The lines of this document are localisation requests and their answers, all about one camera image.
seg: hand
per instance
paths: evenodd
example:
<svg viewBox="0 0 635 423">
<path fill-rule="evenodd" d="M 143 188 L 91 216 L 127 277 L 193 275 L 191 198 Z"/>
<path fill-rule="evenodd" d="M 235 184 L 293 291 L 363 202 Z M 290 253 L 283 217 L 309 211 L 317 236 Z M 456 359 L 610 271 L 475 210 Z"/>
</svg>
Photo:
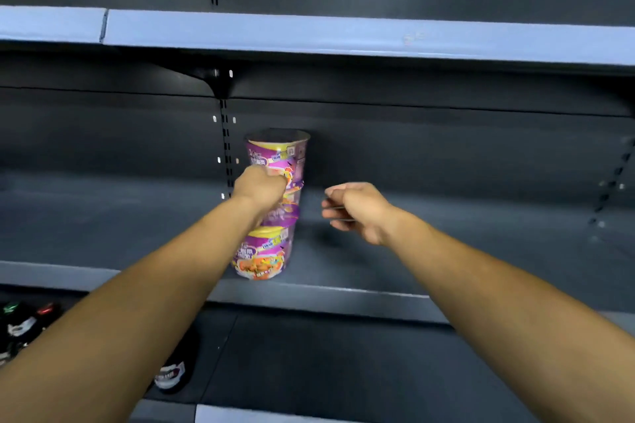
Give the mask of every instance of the hand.
<svg viewBox="0 0 635 423">
<path fill-rule="evenodd" d="M 369 182 L 347 182 L 329 187 L 322 201 L 322 217 L 340 231 L 356 230 L 367 242 L 386 245 L 386 225 L 396 208 Z M 333 209 L 344 206 L 345 209 Z"/>
<path fill-rule="evenodd" d="M 256 211 L 258 226 L 267 212 L 280 202 L 286 179 L 265 166 L 253 165 L 243 171 L 234 183 L 232 200 L 248 201 Z"/>
</svg>

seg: human arm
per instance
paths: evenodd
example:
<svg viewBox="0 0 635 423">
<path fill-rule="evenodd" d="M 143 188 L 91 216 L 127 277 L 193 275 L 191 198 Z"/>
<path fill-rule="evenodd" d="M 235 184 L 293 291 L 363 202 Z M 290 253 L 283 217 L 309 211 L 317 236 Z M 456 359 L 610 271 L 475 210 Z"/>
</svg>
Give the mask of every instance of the human arm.
<svg viewBox="0 0 635 423">
<path fill-rule="evenodd" d="M 285 185 L 247 168 L 231 199 L 75 305 L 0 371 L 2 421 L 126 420 Z"/>
<path fill-rule="evenodd" d="M 635 421 L 635 339 L 629 334 L 549 283 L 393 207 L 368 183 L 326 194 L 323 216 L 356 220 L 331 225 L 392 249 L 539 418 Z"/>
</svg>

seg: person's left hand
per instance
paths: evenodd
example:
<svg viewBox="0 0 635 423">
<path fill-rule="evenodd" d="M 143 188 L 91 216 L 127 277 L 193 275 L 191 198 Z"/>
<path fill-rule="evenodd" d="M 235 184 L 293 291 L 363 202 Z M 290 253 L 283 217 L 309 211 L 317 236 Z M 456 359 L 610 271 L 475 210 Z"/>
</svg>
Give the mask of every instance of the person's left hand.
<svg viewBox="0 0 635 423">
<path fill-rule="evenodd" d="M 234 183 L 232 199 L 249 201 L 257 212 L 258 224 L 282 199 L 286 178 L 265 166 L 253 165 L 243 171 Z"/>
</svg>

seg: white label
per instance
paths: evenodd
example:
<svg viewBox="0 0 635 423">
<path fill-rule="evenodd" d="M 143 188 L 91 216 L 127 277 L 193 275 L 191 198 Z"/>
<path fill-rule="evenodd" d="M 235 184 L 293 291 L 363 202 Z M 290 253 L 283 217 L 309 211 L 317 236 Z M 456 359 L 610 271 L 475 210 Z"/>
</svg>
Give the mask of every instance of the white label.
<svg viewBox="0 0 635 423">
<path fill-rule="evenodd" d="M 6 325 L 6 330 L 9 333 L 9 336 L 18 337 L 22 336 L 28 330 L 30 330 L 33 325 L 36 323 L 36 318 L 31 316 L 26 321 L 23 321 L 20 325 Z"/>
<path fill-rule="evenodd" d="M 178 365 L 164 366 L 161 372 L 154 377 L 154 384 L 161 389 L 170 389 L 179 384 L 179 381 L 186 373 L 186 364 L 180 362 Z"/>
</svg>

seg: stack of noodle cups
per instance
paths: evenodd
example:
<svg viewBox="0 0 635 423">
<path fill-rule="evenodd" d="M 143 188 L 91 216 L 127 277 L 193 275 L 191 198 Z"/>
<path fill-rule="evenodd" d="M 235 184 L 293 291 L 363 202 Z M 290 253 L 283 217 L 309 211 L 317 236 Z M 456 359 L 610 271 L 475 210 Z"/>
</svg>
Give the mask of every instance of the stack of noodle cups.
<svg viewBox="0 0 635 423">
<path fill-rule="evenodd" d="M 266 129 L 246 137 L 251 164 L 267 166 L 287 179 L 282 201 L 242 242 L 232 264 L 250 280 L 268 280 L 287 266 L 295 223 L 300 217 L 304 161 L 310 135 L 295 129 Z"/>
</svg>

